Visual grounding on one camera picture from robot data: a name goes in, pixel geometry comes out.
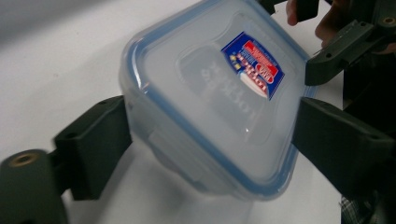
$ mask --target white table surface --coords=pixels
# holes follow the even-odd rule
[[[19,151],[52,151],[52,138],[92,105],[120,95],[121,51],[134,34],[198,0],[0,0],[0,161]],[[286,24],[311,55],[316,19]],[[342,76],[318,98],[342,104]],[[338,224],[340,194],[302,155],[286,192],[269,202],[239,202],[196,192],[164,169],[138,139],[125,152],[102,198],[63,196],[71,224]]]

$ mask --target container lid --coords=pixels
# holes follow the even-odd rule
[[[127,48],[133,85],[245,189],[279,193],[308,56],[253,0],[208,0]]]

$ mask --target finger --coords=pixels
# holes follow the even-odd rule
[[[375,54],[389,54],[389,53],[396,53],[396,43],[388,44],[388,46],[384,50],[380,52],[375,52]]]
[[[329,12],[319,23],[315,35],[323,41],[322,47],[326,47],[337,32],[346,25],[348,4],[348,0],[333,1]]]
[[[297,24],[297,0],[288,0],[286,4],[286,14],[288,15],[288,24],[294,26]]]

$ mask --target transparent container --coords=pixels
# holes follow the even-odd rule
[[[120,85],[132,135],[200,191],[285,190],[308,55],[254,0],[207,0],[136,35]]]

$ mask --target screw hole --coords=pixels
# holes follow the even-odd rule
[[[76,137],[78,134],[77,133],[68,133],[67,135],[66,135],[66,138],[74,138],[74,137]]]
[[[14,158],[10,163],[9,166],[11,167],[20,167],[26,164],[32,163],[33,161],[37,160],[38,155],[36,153],[24,153],[16,158]]]
[[[392,18],[392,17],[386,17],[386,18],[383,20],[383,22],[386,23],[386,24],[392,24],[392,23],[395,22],[395,19]]]

